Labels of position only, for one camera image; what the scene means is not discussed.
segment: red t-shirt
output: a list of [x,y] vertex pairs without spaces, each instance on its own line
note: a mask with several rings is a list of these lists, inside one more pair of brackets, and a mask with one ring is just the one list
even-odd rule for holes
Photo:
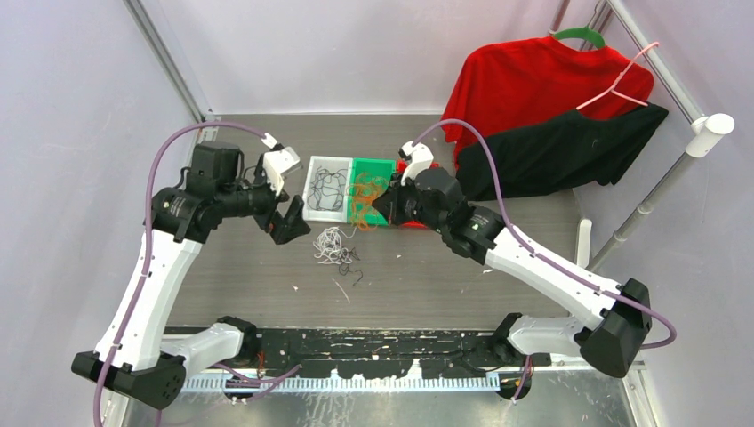
[[[604,92],[629,62],[611,47],[581,52],[551,36],[489,44],[466,59],[442,118],[469,122],[485,137],[535,125]],[[634,64],[615,90],[644,101],[653,85],[652,73]],[[609,93],[581,112],[607,119],[636,106]],[[443,130],[446,141],[456,142],[453,158],[477,143],[459,125],[445,125]]]

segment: pink hanger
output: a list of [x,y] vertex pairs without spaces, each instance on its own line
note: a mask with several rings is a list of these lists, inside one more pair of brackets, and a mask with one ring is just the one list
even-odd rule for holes
[[583,109],[584,107],[590,105],[592,102],[594,102],[594,101],[602,98],[603,96],[607,95],[608,93],[613,93],[615,95],[620,96],[624,100],[628,100],[628,101],[631,101],[631,102],[636,102],[638,105],[646,107],[646,102],[635,100],[635,99],[631,98],[630,96],[627,96],[627,95],[624,95],[624,94],[622,94],[620,92],[617,92],[617,91],[615,91],[615,87],[618,85],[618,82],[621,81],[621,79],[623,78],[623,76],[626,75],[626,72],[629,71],[629,68],[631,68],[631,66],[634,65],[634,63],[636,62],[636,60],[641,57],[641,55],[645,54],[650,49],[652,49],[654,47],[657,47],[659,45],[660,45],[660,42],[654,42],[654,43],[648,45],[647,47],[645,47],[644,49],[642,49],[641,52],[639,52],[637,54],[637,56],[635,56],[634,59],[631,60],[631,62],[629,62],[629,65],[627,65],[626,68],[623,71],[621,71],[621,74],[618,75],[618,78],[615,79],[615,81],[613,82],[613,84],[610,87],[608,87],[606,91],[604,91],[601,94],[595,96],[594,98],[590,99],[589,101],[584,102],[582,105],[576,107],[576,109]]

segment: white backdrop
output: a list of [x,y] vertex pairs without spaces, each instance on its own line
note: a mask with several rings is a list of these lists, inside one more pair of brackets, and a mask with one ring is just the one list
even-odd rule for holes
[[[688,171],[678,186],[605,264],[617,280],[649,286],[652,305],[678,329],[665,349],[644,352],[666,426],[744,426],[754,406],[754,110],[750,95],[750,23],[754,4],[727,0],[625,2],[650,40],[706,114],[727,113],[735,130]],[[612,45],[636,51],[619,22]],[[670,115],[615,187],[586,186],[577,195],[594,220],[599,249],[660,180],[693,137],[669,95],[651,100]],[[666,336],[657,325],[651,339]]]
[[[215,113],[437,113],[469,53],[546,35],[558,0],[160,4]],[[573,0],[564,28],[593,4]]]
[[[122,0],[4,2],[0,30],[0,425],[92,425],[70,372],[139,253],[151,160],[191,123]],[[173,185],[190,140],[170,149]]]

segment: metal pole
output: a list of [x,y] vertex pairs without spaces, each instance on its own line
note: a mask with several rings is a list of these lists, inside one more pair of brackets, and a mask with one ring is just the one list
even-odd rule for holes
[[683,173],[691,167],[691,165],[694,164],[694,160],[697,160],[695,157],[691,157],[688,154],[684,153],[681,155],[681,157],[676,160],[676,163],[669,169],[668,172],[662,177],[660,182],[657,183],[656,186],[652,189],[652,191],[649,193],[647,197],[634,209],[634,212],[631,213],[631,215],[626,218],[626,221],[623,222],[623,225],[619,229],[613,233],[613,236],[610,238],[610,240],[605,243],[604,246],[602,246],[602,249],[599,250],[597,255],[594,256],[594,258],[591,259],[589,262],[589,265],[587,266],[587,270],[589,271],[595,271],[599,267],[602,266],[602,263],[605,262],[605,259],[607,256],[615,249],[621,247],[623,245],[623,242],[625,242],[631,233],[634,232],[634,230],[641,224],[646,217],[652,213],[654,210],[654,206],[657,203],[657,201],[662,197],[665,193],[668,192],[670,187],[673,186],[683,175]]
[[566,16],[570,3],[571,0],[560,0],[560,4],[557,5],[557,10],[555,11],[555,18],[553,18],[552,24],[549,26],[550,34],[555,34],[560,29],[560,24],[563,22],[563,17]]
[[[650,43],[649,40],[647,40],[644,34],[642,34],[641,28],[639,28],[636,21],[630,15],[629,10],[626,8],[626,5],[623,3],[623,1],[606,1],[610,4],[615,17],[618,18],[618,20],[621,22],[621,25],[623,25],[623,27],[629,33],[629,36],[634,41],[634,44],[636,44],[637,48],[644,49],[645,47],[647,47]],[[649,67],[652,68],[654,74],[660,80],[662,85],[665,86],[665,89],[668,90],[670,97],[673,98],[673,101],[681,109],[681,112],[683,113],[684,117],[686,117],[686,120],[688,120],[688,123],[692,123],[699,117],[703,117],[704,114],[702,113],[702,110],[696,105],[694,100],[691,99],[691,97],[686,92],[686,89],[681,86],[678,80],[676,80],[675,76],[673,76],[673,73],[670,72],[668,67],[662,61],[659,53],[657,52],[657,48],[647,52],[646,58],[647,62],[649,63]]]
[[165,73],[178,91],[183,103],[186,104],[186,108],[188,108],[191,116],[197,123],[204,122],[204,113],[199,108],[199,104],[197,103],[196,98],[194,98],[194,95],[191,94],[191,90],[186,84],[186,80],[184,80],[183,76],[180,74],[178,66],[175,64],[175,61],[168,51],[167,45],[165,45],[162,37],[157,32],[154,22],[152,22],[147,10],[144,8],[144,4],[141,0],[124,0],[124,3],[128,7],[129,12],[131,12],[137,25],[139,25],[141,33],[155,52],[155,56],[157,56]]
[[[613,9],[607,4],[606,0],[600,0],[595,7],[594,15],[591,17],[588,28],[597,31],[599,34],[605,34],[605,29],[610,24],[610,20],[613,17]],[[590,51],[594,45],[586,40],[582,42],[579,50]]]
[[734,129],[734,120],[727,114],[715,114],[711,117],[702,117],[692,123],[692,129],[696,136],[686,146],[686,152],[678,158],[676,163],[662,176],[660,182],[654,186],[652,191],[644,200],[634,209],[634,212],[626,218],[623,225],[613,233],[610,240],[602,246],[597,255],[590,261],[587,270],[595,271],[607,256],[623,242],[629,238],[629,235],[638,227],[641,222],[651,214],[660,198],[665,195],[673,185],[678,182],[685,171],[688,170],[696,160],[706,156],[710,150],[715,147],[723,136],[729,134]]

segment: black cloth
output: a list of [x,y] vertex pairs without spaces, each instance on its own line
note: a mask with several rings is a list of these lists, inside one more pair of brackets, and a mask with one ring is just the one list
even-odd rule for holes
[[[607,120],[578,110],[485,138],[495,159],[503,197],[544,196],[588,182],[613,185],[668,115],[648,104]],[[495,199],[481,144],[463,149],[455,175],[469,200]]]

